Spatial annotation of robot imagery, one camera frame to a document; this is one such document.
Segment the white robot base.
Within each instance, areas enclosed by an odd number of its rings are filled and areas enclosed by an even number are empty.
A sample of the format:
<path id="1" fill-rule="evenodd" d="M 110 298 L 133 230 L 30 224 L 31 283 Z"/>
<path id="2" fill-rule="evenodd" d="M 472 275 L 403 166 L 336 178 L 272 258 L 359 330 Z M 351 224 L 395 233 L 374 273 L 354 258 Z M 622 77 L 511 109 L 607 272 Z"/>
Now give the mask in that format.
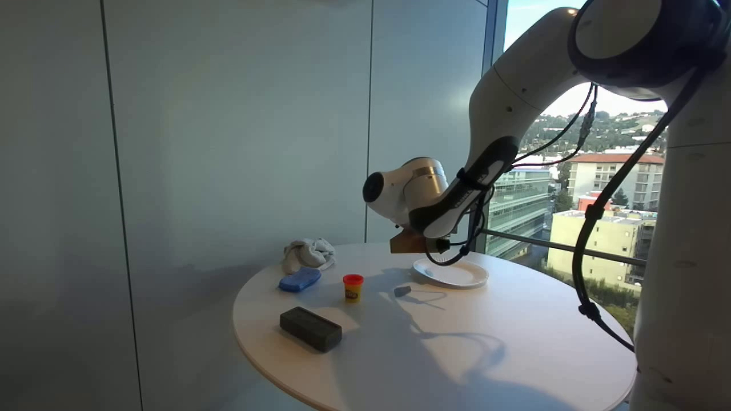
<path id="1" fill-rule="evenodd" d="M 731 66 L 668 126 L 632 411 L 731 411 Z"/>

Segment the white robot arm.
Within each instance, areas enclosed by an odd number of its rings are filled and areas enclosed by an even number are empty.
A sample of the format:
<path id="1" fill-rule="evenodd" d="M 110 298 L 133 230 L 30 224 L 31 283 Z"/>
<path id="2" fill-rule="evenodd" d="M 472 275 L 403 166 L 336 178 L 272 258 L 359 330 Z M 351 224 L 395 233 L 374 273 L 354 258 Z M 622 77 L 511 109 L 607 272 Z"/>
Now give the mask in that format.
<path id="1" fill-rule="evenodd" d="M 522 31 L 468 99 L 470 150 L 454 179 L 429 157 L 374 171 L 362 201 L 401 227 L 445 236 L 474 197 L 502 176 L 530 123 L 566 89 L 595 81 L 632 99 L 663 99 L 672 115 L 658 230 L 708 234 L 729 199 L 706 183 L 729 153 L 729 12 L 717 0 L 587 0 Z"/>

